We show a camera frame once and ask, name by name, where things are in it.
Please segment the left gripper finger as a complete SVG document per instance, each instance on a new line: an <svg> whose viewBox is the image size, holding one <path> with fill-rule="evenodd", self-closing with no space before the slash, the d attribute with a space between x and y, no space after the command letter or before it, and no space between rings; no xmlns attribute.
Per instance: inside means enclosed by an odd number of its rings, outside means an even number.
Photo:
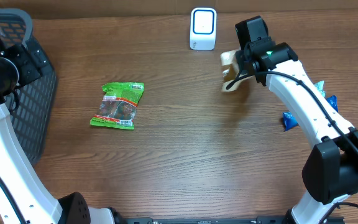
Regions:
<svg viewBox="0 0 358 224"><path fill-rule="evenodd" d="M36 51L34 53L34 61L42 75L50 75L53 73L53 66L44 51Z"/></svg>
<svg viewBox="0 0 358 224"><path fill-rule="evenodd" d="M33 57L44 57L42 47L40 46L38 40L35 37L29 38L27 41L25 41L25 43L27 45L28 53L30 53Z"/></svg>

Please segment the green snack bag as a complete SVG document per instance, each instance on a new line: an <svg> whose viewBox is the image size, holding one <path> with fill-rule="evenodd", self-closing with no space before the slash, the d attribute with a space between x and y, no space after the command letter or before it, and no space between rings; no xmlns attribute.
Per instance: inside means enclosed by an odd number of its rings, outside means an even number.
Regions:
<svg viewBox="0 0 358 224"><path fill-rule="evenodd" d="M112 82L102 86L104 96L99 110L90 120L91 126L134 129L134 118L144 92L139 82Z"/></svg>

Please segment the beige nut snack bag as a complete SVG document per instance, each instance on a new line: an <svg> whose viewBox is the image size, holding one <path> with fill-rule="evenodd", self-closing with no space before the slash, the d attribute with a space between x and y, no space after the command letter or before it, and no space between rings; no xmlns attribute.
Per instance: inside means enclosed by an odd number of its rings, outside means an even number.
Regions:
<svg viewBox="0 0 358 224"><path fill-rule="evenodd" d="M235 91L242 82L250 79L247 72L240 68L237 62L237 52L241 53L241 50L232 50L221 54L221 70L223 74L222 92Z"/></svg>

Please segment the blue Oreo cookie pack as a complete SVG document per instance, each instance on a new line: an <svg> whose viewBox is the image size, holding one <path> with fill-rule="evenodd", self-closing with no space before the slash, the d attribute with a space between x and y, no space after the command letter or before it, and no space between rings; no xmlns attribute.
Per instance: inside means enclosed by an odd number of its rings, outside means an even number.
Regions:
<svg viewBox="0 0 358 224"><path fill-rule="evenodd" d="M337 106L337 97L335 95L326 98L326 101L334 108L336 112L339 111ZM289 111L287 111L283 112L283 125L284 131L288 131L295 126L298 126L298 122L296 121L295 117Z"/></svg>

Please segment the light blue snack packet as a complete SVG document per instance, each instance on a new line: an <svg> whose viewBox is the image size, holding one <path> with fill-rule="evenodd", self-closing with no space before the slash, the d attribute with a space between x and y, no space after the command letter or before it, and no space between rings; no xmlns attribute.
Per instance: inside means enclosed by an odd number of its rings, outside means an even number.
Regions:
<svg viewBox="0 0 358 224"><path fill-rule="evenodd" d="M326 97L326 92L324 90L324 80L321 80L319 82L316 82L314 84L314 86L316 87L316 89L318 90L318 92L323 96L323 98Z"/></svg>

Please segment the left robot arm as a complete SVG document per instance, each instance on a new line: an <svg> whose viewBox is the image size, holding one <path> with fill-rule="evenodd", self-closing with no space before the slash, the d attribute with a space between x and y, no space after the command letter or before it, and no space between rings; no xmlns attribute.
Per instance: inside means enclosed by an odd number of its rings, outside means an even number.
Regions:
<svg viewBox="0 0 358 224"><path fill-rule="evenodd" d="M0 39L0 214L5 223L116 224L114 209L89 207L78 192L55 199L19 144L4 97L51 69L42 49L29 52L26 44L5 49Z"/></svg>

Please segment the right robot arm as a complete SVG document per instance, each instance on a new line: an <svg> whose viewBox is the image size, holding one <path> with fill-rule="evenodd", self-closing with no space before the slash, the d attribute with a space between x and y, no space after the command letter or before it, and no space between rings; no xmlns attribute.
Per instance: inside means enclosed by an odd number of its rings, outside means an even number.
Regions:
<svg viewBox="0 0 358 224"><path fill-rule="evenodd" d="M344 119L307 76L295 51L275 43L265 21L253 17L235 25L236 82L255 77L276 94L308 138L311 152L302 170L306 192L282 218L282 223L342 223L332 217L358 193L358 129Z"/></svg>

